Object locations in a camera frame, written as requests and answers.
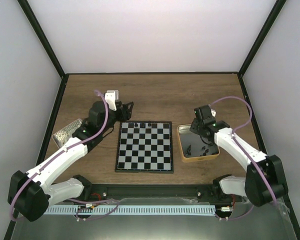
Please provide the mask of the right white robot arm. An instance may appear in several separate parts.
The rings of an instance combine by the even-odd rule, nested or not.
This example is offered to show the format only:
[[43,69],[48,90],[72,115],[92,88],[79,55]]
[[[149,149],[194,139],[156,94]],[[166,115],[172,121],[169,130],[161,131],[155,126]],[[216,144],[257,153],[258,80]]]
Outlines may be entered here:
[[224,175],[212,188],[213,198],[219,202],[230,195],[247,198],[261,207],[288,193],[288,184],[281,159],[257,150],[223,120],[216,121],[216,112],[209,105],[194,109],[190,131],[213,145],[224,149],[245,170],[245,177]]

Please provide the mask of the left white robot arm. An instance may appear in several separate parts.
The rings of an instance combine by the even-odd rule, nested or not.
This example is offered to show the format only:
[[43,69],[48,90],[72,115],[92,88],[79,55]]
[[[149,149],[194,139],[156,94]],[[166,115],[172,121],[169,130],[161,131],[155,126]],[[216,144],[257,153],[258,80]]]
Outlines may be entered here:
[[53,155],[36,167],[16,171],[10,179],[8,200],[10,213],[18,211],[28,221],[40,218],[48,209],[63,201],[86,204],[92,196],[92,183],[81,175],[69,180],[54,181],[73,163],[91,152],[115,123],[125,122],[132,116],[133,102],[115,102],[115,110],[107,103],[96,101],[67,142]]

